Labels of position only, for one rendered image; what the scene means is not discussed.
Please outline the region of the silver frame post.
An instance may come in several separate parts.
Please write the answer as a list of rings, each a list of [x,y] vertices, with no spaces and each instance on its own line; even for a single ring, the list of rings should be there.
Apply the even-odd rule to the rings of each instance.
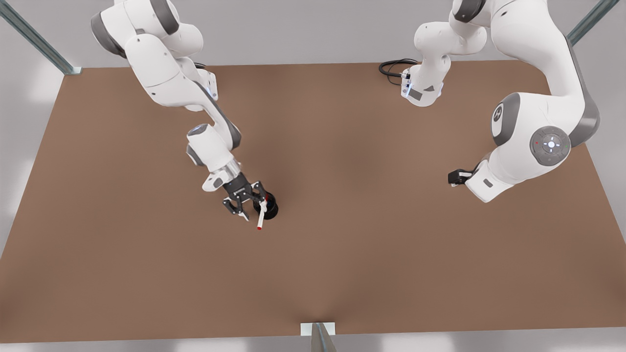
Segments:
[[[300,335],[311,337],[311,352],[337,352],[332,341],[335,322],[300,323]]]
[[[599,0],[566,36],[574,46],[594,27],[620,0]]]
[[[34,46],[50,63],[65,75],[81,74],[82,67],[72,66],[29,22],[6,0],[0,0],[0,17],[11,25],[27,42]]]

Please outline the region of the black round pen holder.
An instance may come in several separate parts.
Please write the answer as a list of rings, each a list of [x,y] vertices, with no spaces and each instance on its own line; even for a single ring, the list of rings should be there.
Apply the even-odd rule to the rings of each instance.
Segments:
[[[264,212],[264,220],[269,220],[275,218],[279,212],[279,206],[276,203],[275,196],[270,192],[265,192],[266,194],[266,211]],[[260,214],[261,207],[260,202],[253,200],[253,209]]]

